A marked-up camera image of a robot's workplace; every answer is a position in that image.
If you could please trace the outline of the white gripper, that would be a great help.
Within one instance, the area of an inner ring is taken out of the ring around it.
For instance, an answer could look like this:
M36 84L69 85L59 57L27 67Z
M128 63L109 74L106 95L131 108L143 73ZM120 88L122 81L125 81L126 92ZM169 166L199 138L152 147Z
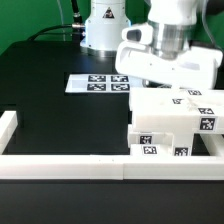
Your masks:
M149 50L145 45L122 42L116 55L117 72L180 88L214 88L223 58L220 50L193 46L175 60L159 58Z

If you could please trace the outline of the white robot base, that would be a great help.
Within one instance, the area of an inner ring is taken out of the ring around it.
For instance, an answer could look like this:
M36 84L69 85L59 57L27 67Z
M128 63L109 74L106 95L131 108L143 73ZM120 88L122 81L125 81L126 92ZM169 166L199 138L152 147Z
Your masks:
M91 0L85 21L81 51L99 57L114 57L122 41L121 32L131 25L125 13L125 0Z

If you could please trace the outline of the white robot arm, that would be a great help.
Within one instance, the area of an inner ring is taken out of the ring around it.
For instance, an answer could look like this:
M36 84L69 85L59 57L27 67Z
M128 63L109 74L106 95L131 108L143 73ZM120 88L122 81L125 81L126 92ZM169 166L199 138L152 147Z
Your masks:
M122 31L118 73L172 87L212 89L223 53L195 46L191 34L208 0L150 0L148 20Z

